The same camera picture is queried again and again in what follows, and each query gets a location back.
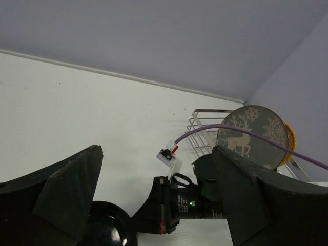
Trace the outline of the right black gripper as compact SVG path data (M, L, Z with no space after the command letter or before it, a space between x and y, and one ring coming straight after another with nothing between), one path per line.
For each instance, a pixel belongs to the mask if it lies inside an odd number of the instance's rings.
M168 177L154 177L148 199L131 218L131 231L170 234L183 219L199 218L199 188L189 179L179 184Z

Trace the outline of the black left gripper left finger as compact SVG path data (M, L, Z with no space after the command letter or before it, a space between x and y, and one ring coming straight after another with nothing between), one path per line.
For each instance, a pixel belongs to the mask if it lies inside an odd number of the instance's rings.
M1 245L77 245L103 162L92 145L60 162L1 183Z

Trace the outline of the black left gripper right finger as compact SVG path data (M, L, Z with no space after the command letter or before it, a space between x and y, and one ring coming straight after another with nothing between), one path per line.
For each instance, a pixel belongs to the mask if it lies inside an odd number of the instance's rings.
M216 146L218 188L233 245L327 245L327 188Z

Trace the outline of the round woven wicker plate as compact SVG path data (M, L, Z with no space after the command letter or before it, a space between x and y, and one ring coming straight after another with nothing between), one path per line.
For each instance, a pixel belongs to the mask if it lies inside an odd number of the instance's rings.
M287 122L284 121L283 123L284 123L284 126L285 126L287 134L288 134L288 148L292 151L295 151L297 148L296 133ZM282 160L282 162L279 164L278 167L281 167L281 166L287 164L292 159L292 156L293 156L292 154L286 153L284 156L284 159Z

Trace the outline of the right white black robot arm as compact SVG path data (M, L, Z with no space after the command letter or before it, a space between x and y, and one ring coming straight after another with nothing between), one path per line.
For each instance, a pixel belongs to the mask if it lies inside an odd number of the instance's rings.
M197 183L158 176L127 229L170 234L183 219L225 219L233 245L327 245L327 188L250 162L225 147L193 163Z

